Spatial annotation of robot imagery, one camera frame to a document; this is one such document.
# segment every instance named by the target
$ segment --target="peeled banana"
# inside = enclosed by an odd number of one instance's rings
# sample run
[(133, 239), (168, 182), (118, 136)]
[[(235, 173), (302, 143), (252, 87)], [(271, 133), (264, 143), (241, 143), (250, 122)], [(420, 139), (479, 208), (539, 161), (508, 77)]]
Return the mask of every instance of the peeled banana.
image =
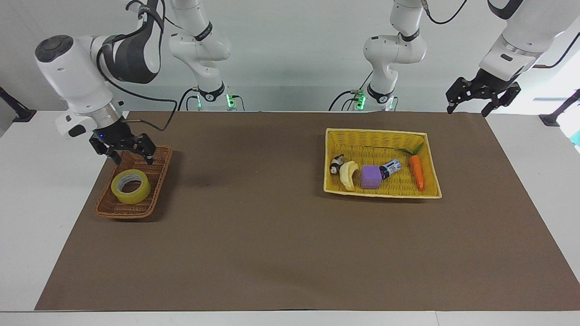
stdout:
[(353, 173), (356, 170), (358, 170), (358, 164), (354, 161), (344, 163), (340, 167), (340, 182), (344, 184), (348, 191), (354, 191)]

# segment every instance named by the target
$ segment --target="purple block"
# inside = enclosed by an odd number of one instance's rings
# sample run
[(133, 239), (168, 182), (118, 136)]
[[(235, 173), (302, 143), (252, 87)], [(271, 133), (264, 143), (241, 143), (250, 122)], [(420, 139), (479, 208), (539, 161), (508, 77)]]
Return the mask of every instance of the purple block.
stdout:
[(378, 189), (383, 181), (383, 175), (376, 165), (363, 165), (361, 169), (361, 188)]

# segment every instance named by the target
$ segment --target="yellow tape roll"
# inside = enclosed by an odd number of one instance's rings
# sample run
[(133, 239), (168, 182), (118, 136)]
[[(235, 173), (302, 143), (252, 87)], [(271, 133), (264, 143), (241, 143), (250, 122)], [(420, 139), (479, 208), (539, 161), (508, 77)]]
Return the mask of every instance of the yellow tape roll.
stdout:
[[(141, 182), (141, 185), (135, 191), (124, 193), (123, 187), (132, 181), (139, 181)], [(111, 191), (113, 191), (113, 194), (115, 194), (117, 199), (119, 199), (123, 204), (134, 205), (147, 198), (151, 192), (151, 184), (143, 171), (131, 169), (117, 174), (111, 183)]]

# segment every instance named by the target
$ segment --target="carrot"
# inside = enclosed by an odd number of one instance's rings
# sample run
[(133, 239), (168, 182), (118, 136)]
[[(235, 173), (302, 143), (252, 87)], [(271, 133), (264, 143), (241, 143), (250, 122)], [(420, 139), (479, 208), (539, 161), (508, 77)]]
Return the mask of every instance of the carrot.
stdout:
[(423, 177), (423, 168), (421, 166), (421, 159), (417, 155), (419, 150), (421, 150), (421, 147), (423, 147), (423, 144), (417, 146), (413, 150), (413, 152), (410, 152), (408, 150), (401, 150), (411, 155), (411, 157), (409, 157), (409, 165), (411, 166), (411, 171), (413, 171), (415, 183), (417, 183), (417, 188), (419, 188), (419, 191), (423, 191), (425, 189), (425, 178)]
[(411, 170), (413, 171), (413, 175), (415, 176), (415, 182), (417, 182), (417, 188), (419, 191), (423, 191), (425, 189), (425, 178), (423, 178), (423, 168), (421, 167), (421, 159), (418, 155), (413, 155), (409, 157), (409, 164), (411, 166)]

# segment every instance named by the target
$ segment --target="white table surface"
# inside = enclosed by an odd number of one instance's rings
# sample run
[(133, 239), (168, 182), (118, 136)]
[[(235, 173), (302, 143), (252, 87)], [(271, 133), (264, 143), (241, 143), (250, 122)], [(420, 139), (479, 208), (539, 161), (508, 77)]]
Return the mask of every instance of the white table surface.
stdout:
[[(0, 138), (0, 325), (580, 325), (580, 311), (31, 312), (105, 160), (88, 137), (62, 139), (59, 114), (39, 112)], [(580, 155), (535, 116), (487, 120), (579, 277)]]

